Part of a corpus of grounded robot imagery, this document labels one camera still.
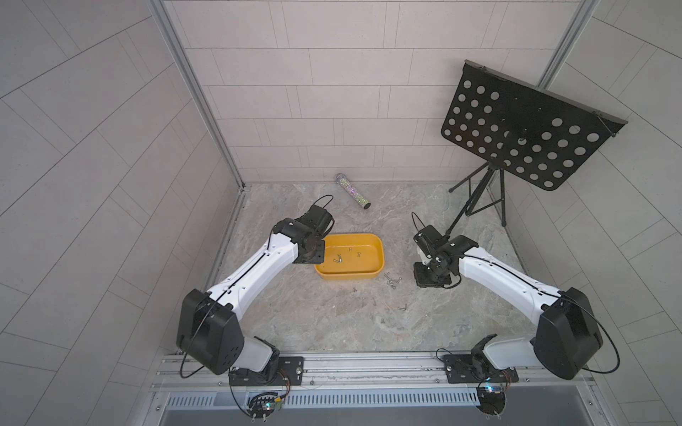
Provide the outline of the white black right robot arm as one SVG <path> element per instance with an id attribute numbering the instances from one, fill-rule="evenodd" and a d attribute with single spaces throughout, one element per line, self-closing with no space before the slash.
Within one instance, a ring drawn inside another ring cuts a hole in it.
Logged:
<path id="1" fill-rule="evenodd" d="M 530 337 L 499 340 L 489 335 L 479 341 L 472 357 L 481 377 L 488 377 L 491 369 L 543 367 L 560 379 L 572 380 L 588 369 L 604 343 L 613 341 L 582 291 L 563 291 L 534 280 L 463 235 L 447 240 L 420 231 L 414 241 L 420 256 L 414 265 L 419 287 L 451 289 L 455 276 L 474 280 L 516 308 L 536 328 Z"/>

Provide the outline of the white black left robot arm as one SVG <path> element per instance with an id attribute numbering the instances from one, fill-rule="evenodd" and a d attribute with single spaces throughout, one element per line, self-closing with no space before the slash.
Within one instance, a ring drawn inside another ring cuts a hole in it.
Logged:
<path id="1" fill-rule="evenodd" d="M 291 264 L 321 264 L 324 238 L 335 220 L 324 209 L 284 218 L 242 266 L 206 291 L 191 290 L 183 299 L 176 345 L 219 376 L 245 370 L 262 382 L 278 375 L 280 353 L 273 344 L 243 335 L 240 321 L 269 283 Z"/>

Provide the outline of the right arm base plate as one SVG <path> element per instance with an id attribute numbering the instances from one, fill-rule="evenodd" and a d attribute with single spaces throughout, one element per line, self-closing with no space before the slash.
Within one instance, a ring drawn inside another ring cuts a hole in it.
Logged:
<path id="1" fill-rule="evenodd" d="M 462 383 L 518 383 L 519 375 L 512 369 L 499 370 L 481 356 L 471 353 L 446 353 L 437 358 L 443 363 L 450 384 Z"/>

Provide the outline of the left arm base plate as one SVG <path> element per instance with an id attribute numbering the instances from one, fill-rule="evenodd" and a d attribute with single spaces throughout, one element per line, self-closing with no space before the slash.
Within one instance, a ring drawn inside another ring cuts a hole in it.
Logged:
<path id="1" fill-rule="evenodd" d="M 280 356 L 271 360 L 260 372 L 238 368 L 228 375 L 232 386 L 298 386 L 302 384 L 304 357 Z"/>

